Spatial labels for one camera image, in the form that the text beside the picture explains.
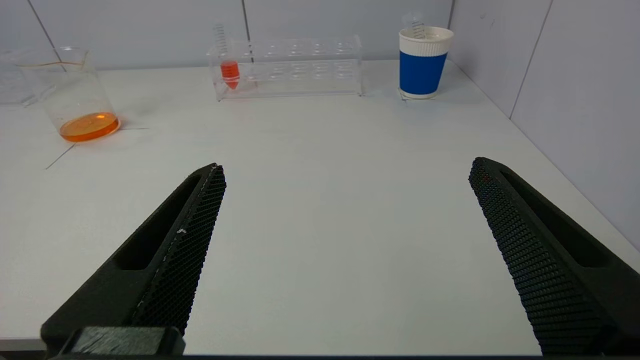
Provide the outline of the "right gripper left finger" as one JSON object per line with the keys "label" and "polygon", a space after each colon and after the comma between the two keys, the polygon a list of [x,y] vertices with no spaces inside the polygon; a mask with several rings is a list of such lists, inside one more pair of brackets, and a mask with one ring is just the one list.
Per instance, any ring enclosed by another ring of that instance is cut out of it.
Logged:
{"label": "right gripper left finger", "polygon": [[45,357],[181,357],[226,187],[215,162],[189,174],[41,326]]}

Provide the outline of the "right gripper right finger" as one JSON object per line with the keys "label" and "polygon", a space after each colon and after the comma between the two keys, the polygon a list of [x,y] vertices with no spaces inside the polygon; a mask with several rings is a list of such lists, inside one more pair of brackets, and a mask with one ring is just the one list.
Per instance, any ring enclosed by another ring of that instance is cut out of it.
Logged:
{"label": "right gripper right finger", "polygon": [[640,351],[640,276],[504,164],[468,177],[545,356]]}

